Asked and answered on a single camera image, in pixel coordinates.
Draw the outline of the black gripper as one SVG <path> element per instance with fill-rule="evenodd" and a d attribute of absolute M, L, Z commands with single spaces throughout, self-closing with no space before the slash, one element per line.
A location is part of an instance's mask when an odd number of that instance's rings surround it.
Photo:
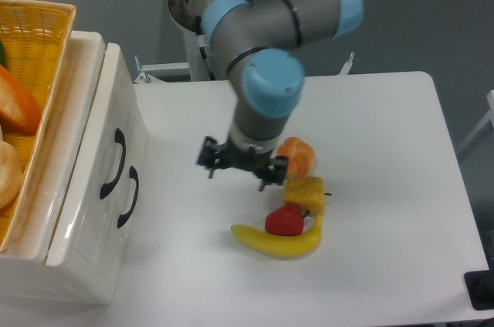
<path fill-rule="evenodd" d="M 260 179 L 259 191 L 267 185 L 282 186 L 289 166 L 286 156 L 272 156 L 272 150 L 257 152 L 254 147 L 241 150 L 231 140 L 219 144 L 206 136 L 201 145 L 196 164 L 208 171 L 212 179 L 216 170 L 235 168 L 253 173 Z"/>

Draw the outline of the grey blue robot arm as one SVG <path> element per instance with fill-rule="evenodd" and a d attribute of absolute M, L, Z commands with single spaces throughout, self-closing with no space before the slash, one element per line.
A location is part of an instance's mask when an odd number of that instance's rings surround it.
<path fill-rule="evenodd" d="M 205 59 L 232 84 L 237 105 L 225 143 L 206 137 L 198 164 L 209 172 L 235 168 L 255 174 L 262 186 L 283 184 L 288 160 L 276 142 L 304 84 L 291 50 L 357 28 L 364 0 L 181 0 L 183 26 L 203 35 Z"/>

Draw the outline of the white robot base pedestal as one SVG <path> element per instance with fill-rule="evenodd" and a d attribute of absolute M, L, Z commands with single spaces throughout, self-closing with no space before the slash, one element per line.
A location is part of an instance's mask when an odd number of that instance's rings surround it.
<path fill-rule="evenodd" d="M 182 30 L 191 81 L 222 78 L 215 70 L 215 56 L 201 29 L 201 15 L 214 0 L 168 0 L 171 17 Z"/>

